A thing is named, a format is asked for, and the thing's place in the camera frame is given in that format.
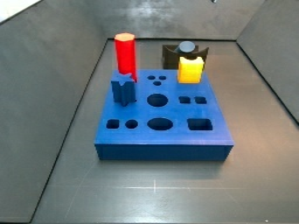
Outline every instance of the yellow block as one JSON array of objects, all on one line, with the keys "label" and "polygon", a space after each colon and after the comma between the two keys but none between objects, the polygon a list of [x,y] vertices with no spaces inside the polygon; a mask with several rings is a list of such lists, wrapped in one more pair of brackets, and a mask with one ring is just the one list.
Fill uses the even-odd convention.
[{"label": "yellow block", "polygon": [[201,57],[197,57],[197,59],[185,59],[180,57],[177,71],[178,83],[198,83],[201,81],[202,65]]}]

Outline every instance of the shape sorter board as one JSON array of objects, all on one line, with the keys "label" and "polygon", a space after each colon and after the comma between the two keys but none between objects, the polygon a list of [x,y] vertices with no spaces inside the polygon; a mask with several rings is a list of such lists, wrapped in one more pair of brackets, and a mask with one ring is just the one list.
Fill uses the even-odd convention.
[{"label": "shape sorter board", "polygon": [[233,141],[208,76],[181,84],[176,74],[137,70],[136,102],[125,107],[109,87],[94,140],[100,159],[225,160]]}]

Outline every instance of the rectangular hole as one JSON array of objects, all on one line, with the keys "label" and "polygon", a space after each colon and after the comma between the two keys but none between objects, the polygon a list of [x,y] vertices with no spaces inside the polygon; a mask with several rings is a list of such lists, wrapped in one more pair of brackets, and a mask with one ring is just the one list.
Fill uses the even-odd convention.
[{"label": "rectangular hole", "polygon": [[206,104],[205,97],[202,97],[202,96],[196,96],[196,97],[194,97],[194,102],[196,102],[197,104]]},{"label": "rectangular hole", "polygon": [[180,96],[178,97],[180,103],[190,103],[190,97],[188,96]]},{"label": "rectangular hole", "polygon": [[212,130],[210,120],[202,118],[186,119],[189,130]]},{"label": "rectangular hole", "polygon": [[118,120],[117,119],[106,120],[106,128],[110,130],[117,129],[118,128]]}]

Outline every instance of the red cylinder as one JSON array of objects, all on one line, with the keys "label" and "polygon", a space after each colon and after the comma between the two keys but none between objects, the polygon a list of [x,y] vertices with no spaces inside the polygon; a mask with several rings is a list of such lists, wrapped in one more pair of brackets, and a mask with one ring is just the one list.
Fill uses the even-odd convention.
[{"label": "red cylinder", "polygon": [[117,71],[132,74],[136,81],[136,36],[120,33],[114,36]]}]

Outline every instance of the gray wall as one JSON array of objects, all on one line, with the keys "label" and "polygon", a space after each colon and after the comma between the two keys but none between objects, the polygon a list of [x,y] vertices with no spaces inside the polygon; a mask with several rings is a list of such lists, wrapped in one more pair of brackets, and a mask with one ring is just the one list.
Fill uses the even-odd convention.
[{"label": "gray wall", "polygon": [[93,1],[102,31],[113,38],[232,39],[264,0],[108,0]]},{"label": "gray wall", "polygon": [[106,38],[80,0],[0,26],[0,221],[28,222]]},{"label": "gray wall", "polygon": [[299,122],[299,1],[267,0],[237,43]]}]

